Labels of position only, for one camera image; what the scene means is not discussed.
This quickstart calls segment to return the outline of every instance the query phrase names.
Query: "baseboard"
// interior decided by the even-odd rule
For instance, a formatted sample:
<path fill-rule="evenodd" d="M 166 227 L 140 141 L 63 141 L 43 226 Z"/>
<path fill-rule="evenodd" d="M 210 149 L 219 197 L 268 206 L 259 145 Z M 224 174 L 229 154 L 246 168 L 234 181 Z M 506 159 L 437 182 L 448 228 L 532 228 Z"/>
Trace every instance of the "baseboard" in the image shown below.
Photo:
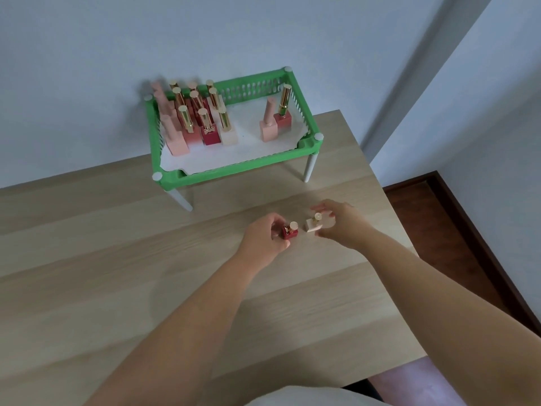
<path fill-rule="evenodd" d="M 479 231 L 477 231 L 477 228 L 473 225 L 472 221 L 437 171 L 389 185 L 383 188 L 383 190 L 385 193 L 388 193 L 421 182 L 426 182 L 432 192 L 434 192 L 434 195 L 442 205 L 443 209 L 447 212 L 447 215 L 451 218 L 473 255 L 476 257 L 477 262 L 501 296 L 505 306 L 508 307 L 511 316 L 532 332 L 541 336 L 541 322 L 539 322 L 534 315 L 517 287 L 511 281 L 500 262 L 496 259 L 496 256 L 492 253 Z"/>

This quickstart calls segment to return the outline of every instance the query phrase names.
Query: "white rack leg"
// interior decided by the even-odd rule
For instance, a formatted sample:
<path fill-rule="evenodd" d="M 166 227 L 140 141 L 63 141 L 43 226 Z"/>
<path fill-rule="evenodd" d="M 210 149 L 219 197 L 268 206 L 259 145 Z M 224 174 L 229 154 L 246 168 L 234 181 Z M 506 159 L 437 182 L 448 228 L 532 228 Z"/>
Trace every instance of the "white rack leg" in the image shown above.
<path fill-rule="evenodd" d="M 179 205 L 182 208 L 184 208 L 186 211 L 188 212 L 193 211 L 192 205 L 190 205 L 190 203 L 186 199 L 184 199 L 184 197 L 180 194 L 179 191 L 177 191 L 176 189 L 172 189 L 171 191 L 166 191 L 166 192 L 171 196 L 171 198 L 177 201 Z"/>
<path fill-rule="evenodd" d="M 310 175 L 312 175 L 312 170 L 314 170 L 316 159 L 318 159 L 317 154 L 310 154 L 308 156 L 308 160 L 306 161 L 304 178 L 302 179 L 304 182 L 308 182 L 308 180 L 310 179 Z"/>

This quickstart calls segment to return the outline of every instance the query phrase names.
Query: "forearm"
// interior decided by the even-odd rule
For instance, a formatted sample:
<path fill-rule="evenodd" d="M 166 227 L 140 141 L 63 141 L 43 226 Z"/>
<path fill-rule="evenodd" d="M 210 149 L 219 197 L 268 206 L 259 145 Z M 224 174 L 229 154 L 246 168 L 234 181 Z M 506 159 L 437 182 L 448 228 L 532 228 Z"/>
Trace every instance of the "forearm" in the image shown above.
<path fill-rule="evenodd" d="M 541 401 L 541 340 L 376 230 L 357 248 L 418 341 L 468 404 Z"/>
<path fill-rule="evenodd" d="M 193 405 L 256 271 L 222 265 L 137 346 L 88 401 L 94 405 Z"/>

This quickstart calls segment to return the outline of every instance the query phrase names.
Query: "green plastic rack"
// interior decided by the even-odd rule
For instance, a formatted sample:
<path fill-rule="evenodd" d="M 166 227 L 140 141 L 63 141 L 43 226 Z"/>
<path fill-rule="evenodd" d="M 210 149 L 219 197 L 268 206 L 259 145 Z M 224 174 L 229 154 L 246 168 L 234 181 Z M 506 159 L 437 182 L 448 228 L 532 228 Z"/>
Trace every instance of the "green plastic rack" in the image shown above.
<path fill-rule="evenodd" d="M 308 133 L 300 139 L 297 147 L 279 154 L 268 155 L 255 160 L 227 165 L 225 167 L 215 168 L 192 175 L 186 175 L 182 170 L 164 171 L 159 166 L 164 141 L 159 133 L 158 104 L 154 98 L 146 101 L 152 170 L 157 176 L 160 175 L 156 173 L 161 173 L 161 179 L 157 180 L 156 183 L 165 191 L 171 191 L 174 188 L 237 174 L 301 156 L 317 154 L 322 141 L 316 140 L 314 136 L 319 133 L 319 128 L 314 121 L 314 117 L 310 112 L 310 108 L 308 108 L 308 104 L 302 95 L 299 83 L 297 82 L 293 71 L 291 71 L 291 68 L 285 67 L 280 70 L 220 81 L 216 82 L 214 86 L 222 95 L 224 103 L 230 105 L 276 94 L 279 90 L 279 86 L 283 83 L 291 85 L 293 92 L 289 105 L 293 102 L 295 103 L 308 126 Z M 200 85 L 198 86 L 198 89 L 202 95 L 208 97 L 206 85 Z M 190 90 L 188 88 L 182 89 L 182 95 L 186 98 L 189 97 L 189 93 Z M 169 100 L 174 99 L 174 95 L 171 91 L 166 91 L 166 95 Z"/>

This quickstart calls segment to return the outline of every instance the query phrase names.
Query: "person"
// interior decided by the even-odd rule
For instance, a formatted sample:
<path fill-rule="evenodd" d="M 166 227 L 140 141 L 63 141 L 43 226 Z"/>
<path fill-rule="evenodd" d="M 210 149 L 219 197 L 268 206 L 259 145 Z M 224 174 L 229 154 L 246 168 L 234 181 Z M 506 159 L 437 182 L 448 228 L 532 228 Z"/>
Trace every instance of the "person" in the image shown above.
<path fill-rule="evenodd" d="M 470 405 L 541 404 L 541 339 L 376 230 L 349 204 L 324 200 L 334 226 L 316 234 L 362 253 L 432 362 Z M 284 219 L 250 224 L 238 251 L 156 327 L 86 406 L 195 405 L 254 276 L 289 246 Z M 287 387 L 251 405 L 382 405 L 344 389 Z"/>

